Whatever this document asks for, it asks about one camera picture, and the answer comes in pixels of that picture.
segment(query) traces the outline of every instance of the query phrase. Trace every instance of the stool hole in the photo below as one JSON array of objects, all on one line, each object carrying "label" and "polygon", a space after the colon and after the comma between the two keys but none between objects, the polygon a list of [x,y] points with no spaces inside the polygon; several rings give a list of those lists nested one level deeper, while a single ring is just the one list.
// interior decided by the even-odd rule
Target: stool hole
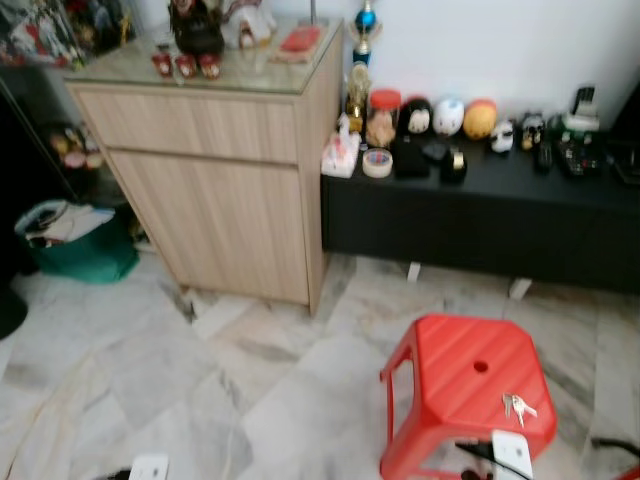
[{"label": "stool hole", "polygon": [[481,360],[478,360],[476,362],[473,362],[473,368],[478,373],[484,373],[487,370],[489,370],[489,365],[487,365],[487,362],[483,362]]}]

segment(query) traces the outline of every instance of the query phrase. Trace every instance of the white wall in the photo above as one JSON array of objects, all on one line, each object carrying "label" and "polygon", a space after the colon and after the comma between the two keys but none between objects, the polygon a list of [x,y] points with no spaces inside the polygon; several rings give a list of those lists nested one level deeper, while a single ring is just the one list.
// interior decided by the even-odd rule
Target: white wall
[{"label": "white wall", "polygon": [[[270,0],[307,15],[307,0]],[[145,24],[166,19],[162,0],[141,0]],[[352,21],[360,0],[317,0],[322,16]],[[596,85],[604,124],[640,79],[640,0],[374,0],[384,25],[374,44],[375,86],[469,101],[494,98],[501,114],[552,113]],[[345,46],[350,65],[351,42]]]}]

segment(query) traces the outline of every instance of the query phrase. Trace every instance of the cabinet leg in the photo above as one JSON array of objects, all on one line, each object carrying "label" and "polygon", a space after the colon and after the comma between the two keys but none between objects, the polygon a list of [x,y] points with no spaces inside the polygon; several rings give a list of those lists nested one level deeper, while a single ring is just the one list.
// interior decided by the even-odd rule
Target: cabinet leg
[{"label": "cabinet leg", "polygon": [[420,275],[420,263],[411,262],[409,265],[409,273],[407,273],[407,282],[416,283]]},{"label": "cabinet leg", "polygon": [[511,286],[509,287],[509,298],[512,298],[513,300],[522,300],[522,297],[527,293],[530,286],[530,278],[516,278],[511,282]]}]

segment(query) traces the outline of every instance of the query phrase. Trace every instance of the cabinet drawer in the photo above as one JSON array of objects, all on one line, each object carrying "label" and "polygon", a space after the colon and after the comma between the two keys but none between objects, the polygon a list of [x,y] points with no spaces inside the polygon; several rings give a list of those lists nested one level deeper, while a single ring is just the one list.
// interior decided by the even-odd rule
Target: cabinet drawer
[{"label": "cabinet drawer", "polygon": [[108,147],[296,163],[290,104],[94,91],[78,96]]},{"label": "cabinet drawer", "polygon": [[181,284],[308,304],[295,169],[120,152],[111,161]]}]

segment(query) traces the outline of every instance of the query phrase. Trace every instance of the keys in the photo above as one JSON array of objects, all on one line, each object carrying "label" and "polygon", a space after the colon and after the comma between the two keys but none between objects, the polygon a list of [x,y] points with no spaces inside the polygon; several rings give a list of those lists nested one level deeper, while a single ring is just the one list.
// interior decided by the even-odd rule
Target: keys
[{"label": "keys", "polygon": [[507,418],[511,416],[511,410],[516,413],[518,417],[518,422],[520,422],[520,426],[524,427],[524,414],[528,413],[533,415],[534,417],[538,416],[538,412],[534,408],[531,408],[527,405],[522,398],[518,395],[514,395],[513,393],[505,393],[502,395],[502,401],[504,402],[504,414]]}]

